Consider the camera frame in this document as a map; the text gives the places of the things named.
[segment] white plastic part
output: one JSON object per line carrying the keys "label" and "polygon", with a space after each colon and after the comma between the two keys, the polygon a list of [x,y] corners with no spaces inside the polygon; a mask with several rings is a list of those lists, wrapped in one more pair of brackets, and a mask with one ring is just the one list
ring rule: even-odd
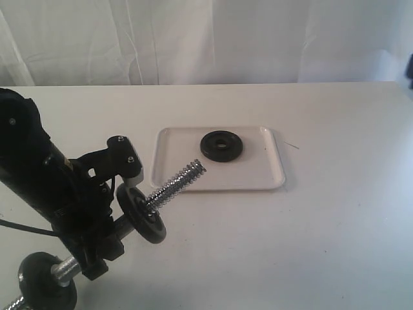
{"label": "white plastic part", "polygon": [[[227,130],[241,138],[243,152],[238,158],[218,163],[201,153],[199,144],[203,136],[215,130]],[[285,181],[274,135],[266,127],[176,127],[163,129],[157,136],[151,185],[162,186],[196,158],[207,173],[188,191],[276,189]]]}

